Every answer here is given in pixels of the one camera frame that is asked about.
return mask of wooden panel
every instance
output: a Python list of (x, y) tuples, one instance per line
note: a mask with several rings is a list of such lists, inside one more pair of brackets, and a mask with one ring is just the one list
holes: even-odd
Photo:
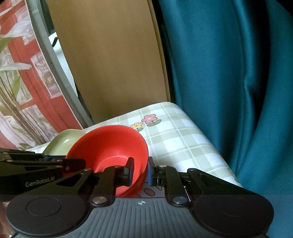
[(147, 0), (47, 3), (76, 85), (96, 123), (169, 101), (165, 62)]

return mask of teal curtain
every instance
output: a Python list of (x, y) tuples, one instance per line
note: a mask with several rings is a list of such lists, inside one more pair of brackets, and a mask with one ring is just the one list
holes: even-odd
[(293, 237), (293, 18), (276, 0), (159, 0), (176, 103)]

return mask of checkered tablecloth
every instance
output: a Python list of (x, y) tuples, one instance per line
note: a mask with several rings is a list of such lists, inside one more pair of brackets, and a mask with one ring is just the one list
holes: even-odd
[[(157, 103), (84, 129), (89, 132), (105, 125), (132, 127), (144, 137), (156, 165), (173, 166), (180, 172), (198, 168), (241, 186), (224, 159), (192, 120), (175, 104)], [(36, 147), (30, 150), (41, 152)], [(141, 197), (163, 196), (160, 187), (145, 183)]]

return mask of gray gripper base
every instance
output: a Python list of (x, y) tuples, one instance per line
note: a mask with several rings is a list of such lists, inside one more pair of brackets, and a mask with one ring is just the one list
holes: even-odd
[[(87, 220), (59, 238), (219, 238), (199, 226), (186, 208), (165, 198), (117, 198), (94, 208)], [(15, 238), (27, 238), (21, 234)]]

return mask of metal screw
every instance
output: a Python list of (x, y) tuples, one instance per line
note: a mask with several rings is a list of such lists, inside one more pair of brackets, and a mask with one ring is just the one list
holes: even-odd
[(184, 203), (187, 202), (187, 198), (182, 197), (182, 196), (174, 197), (174, 198), (173, 198), (173, 202), (174, 202), (175, 204), (179, 204), (179, 205), (181, 205), (181, 204), (184, 204)]
[(95, 204), (102, 204), (107, 202), (107, 199), (105, 197), (95, 197), (93, 198), (93, 203)]

